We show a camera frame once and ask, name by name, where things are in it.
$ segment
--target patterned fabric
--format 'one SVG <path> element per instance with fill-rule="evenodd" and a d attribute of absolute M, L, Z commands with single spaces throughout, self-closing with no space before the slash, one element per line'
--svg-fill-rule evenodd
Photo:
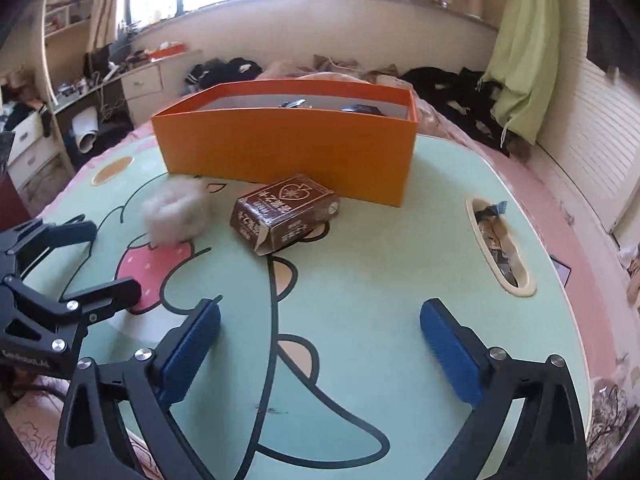
<path fill-rule="evenodd" d="M 34 384 L 44 384 L 65 393 L 68 382 L 51 377 L 39 377 Z M 62 413 L 62 401 L 45 392 L 27 392 L 9 407 L 5 416 L 15 434 L 42 472 L 54 480 L 56 437 Z M 131 445 L 145 475 L 162 480 L 162 475 L 144 441 L 129 432 Z"/>

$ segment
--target white plush ball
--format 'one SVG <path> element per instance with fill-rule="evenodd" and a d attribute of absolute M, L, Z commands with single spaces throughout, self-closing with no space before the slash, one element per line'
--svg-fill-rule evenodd
<path fill-rule="evenodd" d="M 190 240 L 207 227 L 210 199 L 199 178 L 174 176 L 142 203 L 146 231 L 153 245 Z"/>

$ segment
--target table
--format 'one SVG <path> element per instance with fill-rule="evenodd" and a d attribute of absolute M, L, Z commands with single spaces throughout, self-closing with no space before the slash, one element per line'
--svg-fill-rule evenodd
<path fill-rule="evenodd" d="M 101 363 L 155 346 L 200 298 L 223 296 L 220 336 L 172 407 L 217 480 L 425 478 L 470 413 L 420 331 L 420 306 L 434 297 L 513 358 L 562 355 L 590 420 L 588 370 L 564 290 L 526 216 L 475 153 L 418 137 L 402 208 L 344 199 L 328 228 L 261 258 L 228 226 L 250 184 L 217 179 L 207 179 L 215 209 L 207 232 L 151 248 L 140 203 L 166 170 L 153 138 L 110 155 L 125 156 L 133 160 L 122 173 L 92 186 L 97 170 L 86 172 L 47 214 L 62 222 L 85 213 L 99 224 L 91 250 L 56 250 L 27 281 L 53 296 L 127 275 L 140 281 L 135 315 L 116 314 L 84 341 L 81 354 Z M 471 196 L 508 202 L 533 296 L 498 284 L 466 212 Z M 513 403 L 481 478 L 497 470 L 521 406 Z"/>

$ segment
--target red box on desk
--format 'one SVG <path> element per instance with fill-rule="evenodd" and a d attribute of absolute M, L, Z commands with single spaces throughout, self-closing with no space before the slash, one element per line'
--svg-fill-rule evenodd
<path fill-rule="evenodd" d="M 314 108 L 279 108 L 306 99 Z M 340 111 L 376 106 L 386 116 Z M 400 206 L 414 152 L 411 92 L 368 83 L 226 83 L 152 117 L 171 173 L 268 184 L 305 173 L 341 196 Z"/>

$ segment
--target light green cloth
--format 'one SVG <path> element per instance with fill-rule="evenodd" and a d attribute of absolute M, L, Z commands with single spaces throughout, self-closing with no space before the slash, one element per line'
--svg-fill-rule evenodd
<path fill-rule="evenodd" d="M 482 78 L 504 85 L 492 109 L 495 120 L 531 144 L 556 84 L 559 39 L 559 0 L 509 0 Z"/>

